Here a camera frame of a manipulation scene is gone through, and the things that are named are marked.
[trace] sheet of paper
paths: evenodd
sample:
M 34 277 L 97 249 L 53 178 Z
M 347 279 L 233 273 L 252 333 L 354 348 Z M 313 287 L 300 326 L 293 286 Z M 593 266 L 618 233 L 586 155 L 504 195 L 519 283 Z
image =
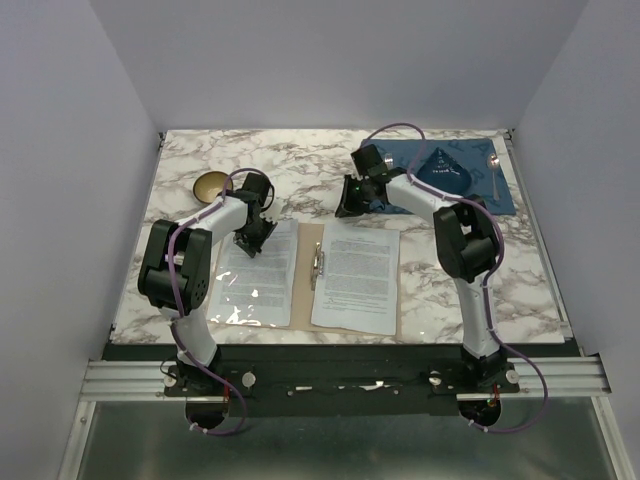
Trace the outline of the sheet of paper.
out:
M 220 250 L 207 318 L 227 325 L 286 327 L 298 248 L 298 221 L 285 220 L 250 258 L 225 238 Z
M 332 222 L 324 227 L 322 250 L 311 323 L 395 335 L 400 232 Z

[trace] spoon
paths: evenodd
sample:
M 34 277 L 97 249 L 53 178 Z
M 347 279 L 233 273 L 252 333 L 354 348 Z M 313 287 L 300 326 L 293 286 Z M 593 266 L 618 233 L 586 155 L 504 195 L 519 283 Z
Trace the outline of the spoon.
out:
M 493 199 L 497 202 L 500 200 L 500 194 L 498 193 L 498 184 L 496 183 L 496 172 L 500 170 L 500 159 L 495 153 L 492 153 L 487 158 L 487 167 L 491 170 L 493 177 Z

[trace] metal clip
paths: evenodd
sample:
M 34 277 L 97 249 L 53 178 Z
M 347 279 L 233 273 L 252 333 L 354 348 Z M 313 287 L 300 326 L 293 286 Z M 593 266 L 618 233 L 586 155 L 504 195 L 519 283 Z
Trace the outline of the metal clip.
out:
M 316 282 L 318 277 L 324 273 L 324 252 L 320 243 L 316 243 L 316 253 L 313 256 L 313 265 L 311 266 L 311 290 L 316 290 Z

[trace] white marble surface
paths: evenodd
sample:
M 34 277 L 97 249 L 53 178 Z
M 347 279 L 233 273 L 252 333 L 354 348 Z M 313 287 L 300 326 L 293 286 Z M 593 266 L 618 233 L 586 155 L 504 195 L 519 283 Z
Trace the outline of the white marble surface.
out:
M 191 192 L 208 170 L 231 172 L 253 166 L 265 171 L 284 203 L 282 216 L 301 222 L 333 219 L 342 175 L 352 172 L 350 153 L 365 130 L 172 131 L 167 135 L 136 247 L 112 340 L 116 343 L 171 343 L 167 321 L 137 291 L 137 278 L 152 223 L 180 219 L 202 206 Z M 500 336 L 507 342 L 559 343 L 558 309 L 540 260 L 533 230 L 496 131 L 428 131 L 429 138 L 493 139 L 516 204 L 516 216 L 498 217 L 506 257 L 495 275 Z M 409 130 L 380 138 L 415 138 Z M 460 343 L 462 319 L 453 281 L 439 267 L 433 229 L 413 215 L 369 215 L 350 219 L 357 226 L 401 231 L 401 319 L 396 337 L 340 335 L 268 327 L 218 324 L 209 327 L 218 343 Z

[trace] wall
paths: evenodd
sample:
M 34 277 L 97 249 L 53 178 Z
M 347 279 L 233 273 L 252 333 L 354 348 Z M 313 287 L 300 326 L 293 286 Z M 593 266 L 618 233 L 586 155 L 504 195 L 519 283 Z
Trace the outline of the wall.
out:
M 53 479 L 157 134 L 85 0 L 1 2 L 0 65 L 0 476 Z
M 600 352 L 640 473 L 640 3 L 591 0 L 516 151 L 576 337 Z
M 586 3 L 91 1 L 163 129 L 512 127 Z

